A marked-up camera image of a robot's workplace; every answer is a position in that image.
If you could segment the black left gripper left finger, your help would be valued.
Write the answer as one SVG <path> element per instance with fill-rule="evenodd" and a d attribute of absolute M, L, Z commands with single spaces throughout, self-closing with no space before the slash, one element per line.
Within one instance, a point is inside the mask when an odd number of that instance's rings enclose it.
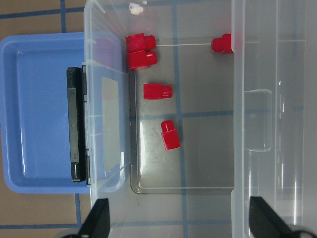
<path fill-rule="evenodd" d="M 108 198 L 97 199 L 85 222 L 75 232 L 63 232 L 57 238 L 107 238 L 110 234 Z"/>

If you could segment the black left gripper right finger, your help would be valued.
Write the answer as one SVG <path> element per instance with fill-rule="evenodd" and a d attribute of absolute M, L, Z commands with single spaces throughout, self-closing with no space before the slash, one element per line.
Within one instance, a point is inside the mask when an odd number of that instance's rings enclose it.
<path fill-rule="evenodd" d="M 315 238 L 307 229 L 291 229 L 260 196 L 251 196 L 249 227 L 255 238 Z"/>

